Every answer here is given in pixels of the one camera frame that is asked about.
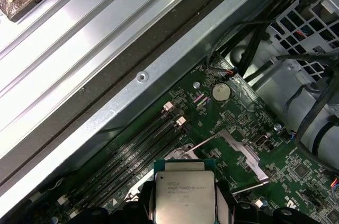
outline black cable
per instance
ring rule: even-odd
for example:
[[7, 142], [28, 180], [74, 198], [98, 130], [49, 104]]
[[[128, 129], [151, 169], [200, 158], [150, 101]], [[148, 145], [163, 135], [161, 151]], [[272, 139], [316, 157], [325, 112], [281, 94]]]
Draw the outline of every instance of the black cable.
[[207, 55], [207, 67], [210, 70], [214, 70], [214, 71], [219, 71], [219, 72], [225, 72], [227, 70], [222, 69], [222, 68], [214, 68], [210, 65], [211, 62], [211, 58], [213, 56], [213, 54], [216, 52], [217, 48], [224, 42], [224, 40], [226, 39], [226, 37], [231, 33], [231, 31], [240, 25], [250, 25], [250, 24], [267, 24], [267, 23], [274, 23], [275, 21], [273, 20], [254, 20], [254, 21], [242, 21], [242, 22], [238, 22], [235, 23], [233, 25], [231, 25], [231, 27], [221, 36], [221, 38], [213, 45], [213, 47], [211, 48], [211, 50], [209, 51], [208, 55]]
[[290, 108], [290, 105], [292, 104], [292, 102], [298, 98], [301, 93], [302, 93], [302, 90], [307, 90], [308, 92], [310, 93], [319, 93], [318, 90], [312, 90], [312, 89], [309, 89], [307, 85], [302, 85], [299, 87], [299, 89], [292, 95], [292, 97], [290, 97], [290, 99], [286, 102], [285, 106], [284, 106], [284, 109], [282, 111], [282, 117], [284, 120], [287, 119], [287, 114], [288, 114], [288, 110]]
[[[281, 4], [279, 4], [277, 7], [275, 7], [272, 11], [269, 12], [267, 15], [268, 18], [273, 19], [279, 14], [281, 14], [288, 6], [292, 4], [294, 0], [283, 0]], [[242, 55], [242, 58], [239, 63], [238, 73], [243, 76], [248, 67], [251, 65], [253, 58], [258, 50], [258, 47], [260, 45], [260, 42], [262, 40], [263, 34], [266, 32], [266, 28], [270, 24], [263, 24], [262, 26], [258, 26], [256, 30], [253, 33], [253, 36], [251, 37], [251, 40], [249, 41], [249, 44]]]
[[295, 144], [297, 148], [309, 159], [313, 160], [314, 162], [318, 163], [319, 165], [323, 166], [330, 172], [339, 175], [339, 169], [327, 164], [326, 162], [320, 160], [317, 156], [313, 155], [311, 151], [301, 142], [302, 137], [304, 136], [305, 132], [312, 124], [312, 122], [316, 119], [319, 112], [323, 109], [326, 103], [332, 98], [332, 96], [336, 93], [339, 87], [339, 71], [338, 68], [334, 70], [333, 77], [330, 79], [328, 86], [325, 90], [321, 93], [319, 98], [316, 100], [314, 105], [312, 106], [311, 110], [306, 114], [304, 119], [302, 120], [296, 138]]
[[322, 141], [325, 134], [334, 126], [339, 126], [339, 119], [335, 115], [329, 117], [328, 122], [319, 130], [316, 138], [314, 139], [312, 146], [312, 153], [314, 155], [318, 155], [320, 142]]
[[[294, 59], [297, 61], [308, 61], [308, 62], [312, 62], [312, 61], [317, 61], [321, 64], [324, 65], [328, 65], [328, 68], [330, 68], [330, 70], [333, 70], [333, 64], [338, 64], [339, 63], [339, 59], [334, 60], [333, 59], [334, 56], [327, 56], [327, 55], [320, 55], [320, 56], [311, 56], [311, 55], [282, 55], [282, 56], [277, 56], [277, 60], [287, 60], [287, 59]], [[252, 73], [251, 75], [249, 75], [248, 77], [245, 78], [246, 82], [250, 82], [253, 79], [255, 79], [257, 76], [259, 76], [260, 74], [264, 73], [266, 70], [268, 70], [271, 66], [273, 65], [273, 63], [269, 60], [266, 63], [264, 63], [256, 72]]]
[[259, 76], [260, 74], [264, 73], [266, 70], [268, 70], [271, 65], [273, 65], [273, 63], [269, 60], [267, 62], [265, 62], [256, 72], [254, 72], [253, 74], [250, 74], [248, 77], [245, 78], [246, 82], [250, 82], [253, 79], [255, 79], [257, 76]]
[[[289, 7], [294, 0], [282, 0], [282, 2], [276, 6], [272, 11], [270, 11], [267, 15], [266, 18], [268, 19], [273, 19], [277, 15], [281, 14], [287, 7]], [[259, 47], [259, 44], [262, 40], [262, 35], [265, 33], [266, 28], [269, 26], [268, 25], [263, 25], [257, 27], [257, 29], [254, 31], [253, 36], [242, 56], [242, 59], [240, 60], [239, 63], [239, 68], [238, 68], [238, 73], [241, 76], [244, 76], [246, 73], [248, 67], [251, 65], [253, 58], [257, 52], [257, 49]]]

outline chip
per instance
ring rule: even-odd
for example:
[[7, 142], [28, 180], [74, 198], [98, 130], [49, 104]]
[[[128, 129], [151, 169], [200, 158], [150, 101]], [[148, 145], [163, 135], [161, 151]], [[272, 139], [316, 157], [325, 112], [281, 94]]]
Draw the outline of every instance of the chip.
[[327, 218], [332, 222], [333, 224], [337, 223], [339, 221], [339, 212], [337, 210], [333, 210], [327, 215]]
[[308, 173], [308, 168], [303, 164], [300, 164], [298, 167], [296, 167], [295, 172], [300, 178], [302, 178]]

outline ram slot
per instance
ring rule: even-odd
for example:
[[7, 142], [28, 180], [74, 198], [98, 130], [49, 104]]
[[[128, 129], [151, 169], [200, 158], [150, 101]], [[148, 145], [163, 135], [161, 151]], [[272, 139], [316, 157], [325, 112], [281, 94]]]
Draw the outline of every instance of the ram slot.
[[159, 113], [156, 115], [153, 119], [151, 119], [148, 122], [148, 126], [146, 128], [143, 128], [139, 130], [135, 135], [130, 137], [127, 142], [125, 142], [122, 146], [120, 146], [118, 149], [114, 150], [109, 157], [110, 159], [106, 161], [106, 163], [101, 164], [101, 168], [94, 173], [85, 184], [78, 188], [76, 191], [72, 191], [70, 197], [76, 197], [75, 199], [71, 199], [72, 201], [77, 201], [78, 198], [83, 197], [83, 193], [88, 192], [95, 184], [100, 180], [100, 177], [106, 175], [110, 172], [111, 169], [114, 168], [113, 165], [117, 163], [117, 160], [121, 159], [126, 152], [128, 152], [135, 144], [138, 144], [139, 142], [142, 142], [143, 140], [147, 139], [149, 136], [153, 135], [155, 131], [157, 131], [159, 128], [164, 126], [166, 123], [169, 122], [171, 116], [169, 115], [169, 112], [163, 114]]
[[174, 135], [169, 135], [168, 137], [163, 138], [163, 144], [159, 150], [156, 150], [154, 154], [146, 157], [146, 159], [138, 164], [135, 169], [129, 169], [126, 173], [119, 179], [120, 182], [116, 185], [112, 185], [108, 188], [106, 193], [102, 194], [98, 199], [93, 200], [88, 206], [103, 206], [107, 203], [107, 201], [114, 196], [114, 194], [120, 190], [125, 184], [127, 184], [130, 180], [133, 179], [135, 175], [140, 173], [143, 169], [147, 168], [149, 165], [153, 163], [156, 159], [162, 158], [164, 155], [164, 151], [170, 149], [173, 142], [182, 136], [182, 133], [179, 130], [176, 130]]
[[119, 160], [117, 167], [115, 170], [111, 170], [109, 174], [107, 174], [106, 177], [101, 179], [101, 183], [97, 184], [95, 188], [93, 188], [95, 191], [92, 192], [90, 195], [84, 196], [84, 198], [79, 202], [79, 205], [84, 204], [84, 202], [91, 202], [93, 198], [100, 195], [110, 184], [112, 184], [118, 177], [120, 177], [123, 173], [126, 172], [126, 169], [128, 169], [130, 166], [133, 166], [137, 161], [138, 157], [142, 158], [144, 155], [146, 155], [149, 152], [149, 147], [155, 146], [159, 141], [161, 141], [168, 133], [170, 133], [174, 127], [173, 124], [175, 123], [175, 120], [171, 120], [169, 123], [167, 123], [165, 126], [160, 128], [158, 131], [154, 133], [154, 136], [149, 137], [148, 140], [140, 143], [140, 145], [145, 145], [144, 149], [141, 149], [138, 151], [136, 148], [135, 151], [130, 152], [130, 154], [127, 156], [127, 160], [125, 162], [121, 162]]

